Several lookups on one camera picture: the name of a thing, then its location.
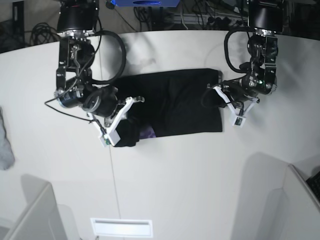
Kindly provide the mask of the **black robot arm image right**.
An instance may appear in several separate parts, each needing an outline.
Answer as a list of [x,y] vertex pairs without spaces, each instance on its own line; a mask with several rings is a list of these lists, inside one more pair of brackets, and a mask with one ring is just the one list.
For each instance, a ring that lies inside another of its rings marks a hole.
[[[277,88],[276,60],[279,53],[277,33],[283,31],[283,1],[249,0],[246,26],[239,26],[227,32],[224,38],[224,56],[227,65],[241,77],[223,80],[209,86],[201,97],[206,107],[208,94],[215,91],[226,99],[219,99],[210,108],[233,107],[244,109],[244,103],[259,103],[259,95],[269,95]],[[247,51],[250,60],[234,67],[229,55],[229,39],[239,32],[248,36]]]

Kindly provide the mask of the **black robot arm image left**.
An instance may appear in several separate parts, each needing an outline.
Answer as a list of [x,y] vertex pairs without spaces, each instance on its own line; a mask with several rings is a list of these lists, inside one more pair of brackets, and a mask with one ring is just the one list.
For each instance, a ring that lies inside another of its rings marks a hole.
[[[97,0],[62,0],[57,24],[59,40],[58,68],[54,100],[63,108],[81,107],[83,111],[103,118],[112,117],[119,100],[113,83],[122,75],[127,51],[120,36],[112,31],[97,30],[100,24]],[[92,78],[91,66],[99,50],[90,37],[113,38],[121,51],[120,67],[108,80]]]

